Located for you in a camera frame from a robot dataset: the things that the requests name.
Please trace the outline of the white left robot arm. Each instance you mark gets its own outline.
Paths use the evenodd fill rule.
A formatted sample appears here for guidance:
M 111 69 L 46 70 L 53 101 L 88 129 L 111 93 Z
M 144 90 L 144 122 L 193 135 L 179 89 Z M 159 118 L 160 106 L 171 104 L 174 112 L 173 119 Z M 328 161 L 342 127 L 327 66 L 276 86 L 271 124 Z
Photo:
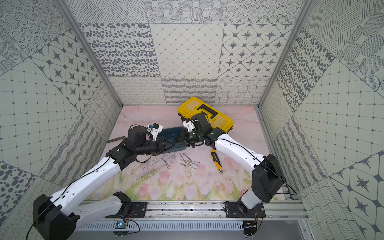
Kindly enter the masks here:
M 84 175 L 49 197 L 39 196 L 34 201 L 32 226 L 45 240 L 66 240 L 75 230 L 98 219 L 114 216 L 126 220 L 139 214 L 141 211 L 135 209 L 132 199 L 123 192 L 87 207 L 79 205 L 109 178 L 137 162 L 138 156 L 163 153 L 164 138 L 158 137 L 162 130 L 163 126 L 158 124 L 134 125 L 128 136 Z

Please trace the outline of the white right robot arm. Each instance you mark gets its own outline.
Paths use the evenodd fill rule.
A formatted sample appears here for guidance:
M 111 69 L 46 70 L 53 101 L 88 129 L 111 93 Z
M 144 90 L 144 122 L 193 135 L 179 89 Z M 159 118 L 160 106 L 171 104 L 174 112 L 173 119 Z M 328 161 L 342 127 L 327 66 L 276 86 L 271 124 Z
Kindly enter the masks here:
M 248 212 L 258 204 L 270 202 L 283 186 L 284 176 L 275 156 L 264 156 L 248 149 L 226 131 L 212 127 L 204 114 L 181 119 L 185 128 L 182 137 L 186 144 L 210 146 L 232 158 L 251 174 L 251 187 L 238 200 L 241 211 Z

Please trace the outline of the teal plastic storage box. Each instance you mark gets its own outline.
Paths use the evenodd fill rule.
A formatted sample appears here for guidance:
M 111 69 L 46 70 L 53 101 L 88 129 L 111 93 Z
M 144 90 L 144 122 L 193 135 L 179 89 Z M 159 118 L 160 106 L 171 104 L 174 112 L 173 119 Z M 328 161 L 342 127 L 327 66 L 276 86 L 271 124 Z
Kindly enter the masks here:
M 175 127 L 175 128 L 167 128 L 163 129 L 159 134 L 158 137 L 164 138 L 165 142 L 175 142 L 176 140 L 179 140 L 181 137 L 181 133 L 183 131 L 183 127 Z M 167 143 L 165 147 L 166 153 L 172 153 L 172 152 L 180 152 L 184 151 L 187 147 L 179 144 L 175 144 L 173 147 L 170 147 L 171 144 Z

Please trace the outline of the dark metal L-shaped wrench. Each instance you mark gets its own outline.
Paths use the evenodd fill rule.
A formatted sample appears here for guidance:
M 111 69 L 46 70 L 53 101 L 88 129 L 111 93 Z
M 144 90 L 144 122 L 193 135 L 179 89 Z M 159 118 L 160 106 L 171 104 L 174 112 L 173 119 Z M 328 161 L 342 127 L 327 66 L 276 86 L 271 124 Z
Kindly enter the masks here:
M 110 139 L 107 141 L 107 143 L 113 143 L 113 142 L 118 142 L 118 141 L 122 141 L 124 140 L 126 137 L 122 136 L 122 137 L 118 137 L 118 138 L 114 138 L 114 139 Z

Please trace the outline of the yellow black toolbox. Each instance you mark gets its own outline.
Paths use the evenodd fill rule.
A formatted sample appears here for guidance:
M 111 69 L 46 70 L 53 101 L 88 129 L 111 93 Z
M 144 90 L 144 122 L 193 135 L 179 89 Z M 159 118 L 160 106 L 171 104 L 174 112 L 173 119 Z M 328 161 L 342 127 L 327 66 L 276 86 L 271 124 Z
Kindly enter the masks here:
M 184 102 L 178 108 L 178 114 L 184 119 L 190 119 L 197 114 L 205 114 L 208 118 L 208 123 L 213 128 L 220 128 L 226 133 L 234 126 L 234 121 L 231 118 L 196 97 L 191 97 Z

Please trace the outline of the yellow black utility knife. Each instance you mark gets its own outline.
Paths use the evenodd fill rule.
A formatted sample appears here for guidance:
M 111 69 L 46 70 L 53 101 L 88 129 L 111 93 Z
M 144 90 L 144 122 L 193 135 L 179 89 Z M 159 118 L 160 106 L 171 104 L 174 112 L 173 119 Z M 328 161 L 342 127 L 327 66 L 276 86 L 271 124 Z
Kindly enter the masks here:
M 211 150 L 211 157 L 212 157 L 212 159 L 213 159 L 213 161 L 214 161 L 214 163 L 215 163 L 219 173 L 222 174 L 223 173 L 223 167 L 221 165 L 221 162 L 220 162 L 219 157 L 218 157 L 218 155 L 217 155 L 215 150 Z

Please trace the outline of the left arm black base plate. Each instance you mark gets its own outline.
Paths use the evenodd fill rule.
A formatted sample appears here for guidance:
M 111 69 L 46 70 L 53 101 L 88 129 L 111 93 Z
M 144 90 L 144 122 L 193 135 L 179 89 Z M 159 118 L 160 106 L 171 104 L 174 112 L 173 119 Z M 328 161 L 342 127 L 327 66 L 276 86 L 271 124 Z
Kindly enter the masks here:
M 126 219 L 143 219 L 147 211 L 147 202 L 123 203 L 118 216 Z

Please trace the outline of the aluminium mounting rail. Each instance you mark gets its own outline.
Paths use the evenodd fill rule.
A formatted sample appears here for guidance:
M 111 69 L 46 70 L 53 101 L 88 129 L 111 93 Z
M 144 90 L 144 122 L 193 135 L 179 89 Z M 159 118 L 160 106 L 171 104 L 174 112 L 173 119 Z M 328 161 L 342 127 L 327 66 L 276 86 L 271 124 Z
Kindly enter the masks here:
M 277 200 L 241 213 L 237 202 L 225 201 L 133 201 L 130 219 L 139 220 L 308 220 L 301 201 Z

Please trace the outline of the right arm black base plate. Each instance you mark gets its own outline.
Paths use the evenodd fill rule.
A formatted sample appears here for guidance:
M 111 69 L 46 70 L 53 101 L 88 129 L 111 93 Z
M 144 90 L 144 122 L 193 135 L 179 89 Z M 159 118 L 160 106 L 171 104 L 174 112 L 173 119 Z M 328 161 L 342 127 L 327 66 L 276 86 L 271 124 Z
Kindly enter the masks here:
M 241 202 L 225 201 L 223 209 L 226 218 L 265 218 L 266 213 L 262 204 L 256 205 L 253 209 L 248 209 Z

